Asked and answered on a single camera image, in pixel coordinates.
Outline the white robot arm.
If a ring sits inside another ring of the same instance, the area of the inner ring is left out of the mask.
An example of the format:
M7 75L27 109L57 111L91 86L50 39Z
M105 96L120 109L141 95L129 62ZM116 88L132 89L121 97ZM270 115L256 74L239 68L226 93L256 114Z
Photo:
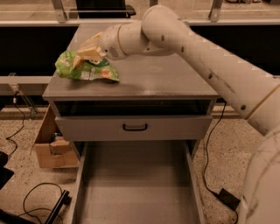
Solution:
M150 7L140 21L117 24L79 47L85 60L176 53L263 141L249 160L238 224L280 224L280 80L192 31L174 11Z

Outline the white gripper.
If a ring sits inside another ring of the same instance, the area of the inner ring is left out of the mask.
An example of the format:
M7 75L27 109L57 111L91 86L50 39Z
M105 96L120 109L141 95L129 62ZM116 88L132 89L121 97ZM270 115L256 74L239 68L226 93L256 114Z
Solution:
M122 60L126 58L119 42L119 24L110 26L103 33L99 32L80 44L79 48L87 48L78 51L78 55L84 60L102 61L106 55L111 60Z

